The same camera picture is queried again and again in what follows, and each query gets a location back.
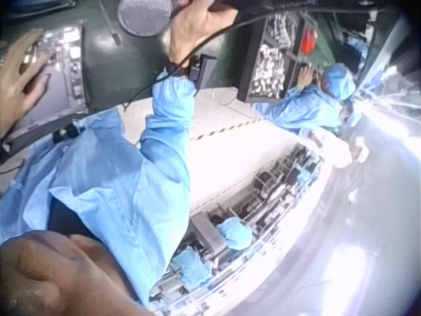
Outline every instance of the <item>blue hairnet cap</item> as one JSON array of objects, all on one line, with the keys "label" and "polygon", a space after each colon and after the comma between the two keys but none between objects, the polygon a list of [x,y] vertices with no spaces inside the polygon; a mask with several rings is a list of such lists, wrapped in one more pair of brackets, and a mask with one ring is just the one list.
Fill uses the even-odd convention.
[{"label": "blue hairnet cap", "polygon": [[354,127],[355,125],[357,125],[361,117],[362,117],[361,111],[354,108],[353,114],[348,118],[349,126]]},{"label": "blue hairnet cap", "polygon": [[229,248],[243,250],[251,245],[253,232],[249,227],[244,226],[237,217],[226,219],[217,228]]},{"label": "blue hairnet cap", "polygon": [[200,285],[212,276],[211,268],[201,261],[199,254],[190,246],[172,258],[172,262],[180,268],[185,284]]},{"label": "blue hairnet cap", "polygon": [[347,99],[355,91],[351,71],[344,64],[334,64],[324,70],[324,77],[331,93],[340,100]]}]

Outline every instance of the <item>circuit board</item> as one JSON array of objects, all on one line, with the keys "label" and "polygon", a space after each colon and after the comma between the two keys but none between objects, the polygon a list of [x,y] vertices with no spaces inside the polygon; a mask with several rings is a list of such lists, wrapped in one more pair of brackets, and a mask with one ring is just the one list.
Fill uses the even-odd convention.
[{"label": "circuit board", "polygon": [[[34,137],[25,137],[25,140],[40,138],[71,123],[72,119],[87,114],[82,71],[82,31],[82,24],[51,30],[28,49],[20,67],[21,73],[37,61],[42,51],[55,51],[38,76],[41,78],[48,74],[50,79],[44,95],[13,126],[4,144],[11,146],[17,138],[28,133],[34,134]],[[0,60],[0,66],[3,63],[4,57]]]}]

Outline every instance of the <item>yellow and black tape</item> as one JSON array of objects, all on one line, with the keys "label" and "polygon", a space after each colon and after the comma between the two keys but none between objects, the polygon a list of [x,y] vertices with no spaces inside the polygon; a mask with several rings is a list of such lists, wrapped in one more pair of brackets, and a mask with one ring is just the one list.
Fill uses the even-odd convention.
[{"label": "yellow and black tape", "polygon": [[223,133],[223,132],[227,132],[229,130],[233,130],[234,128],[240,128],[242,126],[246,126],[246,125],[250,125],[250,124],[253,124],[253,123],[257,123],[257,122],[260,122],[262,120],[263,120],[262,118],[258,118],[258,119],[256,118],[254,120],[248,120],[247,122],[240,123],[240,124],[237,124],[237,125],[231,125],[229,127],[224,127],[224,128],[221,128],[220,130],[214,130],[214,131],[209,132],[209,133],[206,133],[206,134],[201,134],[201,135],[192,137],[192,138],[190,138],[190,141],[193,141],[193,140],[201,140],[204,137],[209,137],[209,136],[212,136],[212,135],[215,135],[215,134],[220,134],[220,133]]}]

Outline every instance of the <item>worker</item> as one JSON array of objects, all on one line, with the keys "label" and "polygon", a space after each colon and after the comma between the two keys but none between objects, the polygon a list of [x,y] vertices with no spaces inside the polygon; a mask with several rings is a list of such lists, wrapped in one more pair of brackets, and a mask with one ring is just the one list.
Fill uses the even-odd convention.
[{"label": "worker", "polygon": [[[209,12],[211,3],[194,0],[173,19],[167,68],[199,39],[234,21],[237,11]],[[5,58],[2,136],[48,84],[48,78],[38,78],[32,92],[24,93],[48,54],[22,75],[18,71],[40,35],[29,32]],[[50,135],[37,144],[0,201],[0,315],[152,315],[145,308],[149,291],[189,220],[186,147],[194,95],[195,85],[185,76],[153,86],[153,114],[140,150],[124,139],[116,109],[80,121],[76,138],[54,144]],[[51,201],[97,240],[45,230]]]},{"label": "worker", "polygon": [[299,139],[303,145],[340,169],[350,165],[354,160],[359,163],[365,162],[370,153],[364,138],[357,137],[355,145],[349,145],[324,128],[302,129]]},{"label": "worker", "polygon": [[[318,84],[310,84],[314,76]],[[341,106],[355,90],[353,76],[344,64],[334,64],[323,75],[311,67],[300,70],[297,85],[288,91],[283,102],[256,103],[254,108],[276,126],[295,134],[300,128],[336,127],[351,114]]]},{"label": "worker", "polygon": [[192,247],[187,246],[172,259],[180,269],[182,282],[187,286],[204,286],[212,278],[213,271],[218,267],[218,258],[214,261],[202,262],[200,255]]},{"label": "worker", "polygon": [[238,217],[230,217],[216,227],[231,249],[244,250],[250,247],[253,241],[253,232],[242,224]]}]

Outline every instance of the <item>black cable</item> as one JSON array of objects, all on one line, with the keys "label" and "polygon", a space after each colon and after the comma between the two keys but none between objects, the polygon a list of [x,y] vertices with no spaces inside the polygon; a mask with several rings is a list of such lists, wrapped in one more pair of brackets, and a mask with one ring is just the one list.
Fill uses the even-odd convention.
[{"label": "black cable", "polygon": [[7,174],[7,173],[9,173],[9,172],[15,171],[16,169],[19,169],[21,166],[23,166],[23,165],[24,165],[24,163],[25,163],[25,159],[23,160],[23,162],[22,162],[19,166],[17,166],[17,167],[13,167],[12,169],[9,169],[9,170],[7,170],[7,171],[1,171],[1,172],[0,172],[0,176],[1,176],[1,175],[3,175],[3,174]]},{"label": "black cable", "polygon": [[205,41],[202,41],[198,46],[196,46],[190,53],[189,55],[187,55],[183,61],[178,64],[178,66],[171,71],[169,74],[167,74],[166,76],[163,76],[160,79],[154,80],[152,83],[148,84],[147,86],[141,88],[135,95],[135,97],[127,104],[127,106],[124,107],[124,111],[126,111],[126,109],[147,89],[151,88],[152,86],[154,86],[155,84],[158,84],[159,82],[162,82],[166,79],[168,79],[169,77],[171,77],[173,74],[177,73],[182,65],[190,60],[190,58],[192,58],[192,56],[194,56],[194,54],[196,54],[202,47],[204,47],[206,44],[208,44],[210,41],[214,40],[215,38],[217,38],[218,36],[221,36],[222,34],[226,33],[226,32],[231,32],[234,31],[242,26],[246,26],[250,23],[254,23],[256,21],[262,20],[263,18],[266,18],[267,16],[270,16],[272,14],[276,14],[276,13],[282,13],[282,12],[295,12],[295,11],[307,11],[307,12],[319,12],[319,13],[367,13],[373,10],[376,10],[378,12],[380,11],[384,11],[386,10],[387,7],[379,7],[377,5],[367,5],[367,6],[358,6],[355,8],[348,8],[348,9],[343,9],[340,7],[314,7],[314,6],[299,6],[299,7],[289,7],[289,8],[281,8],[278,10],[269,10],[266,11],[264,13],[260,13],[257,16],[254,16],[253,18],[250,18],[248,20],[245,21],[239,21],[236,22],[230,26],[227,26],[226,28],[223,28],[219,31],[217,31],[216,33],[212,34],[211,36],[209,36]]}]

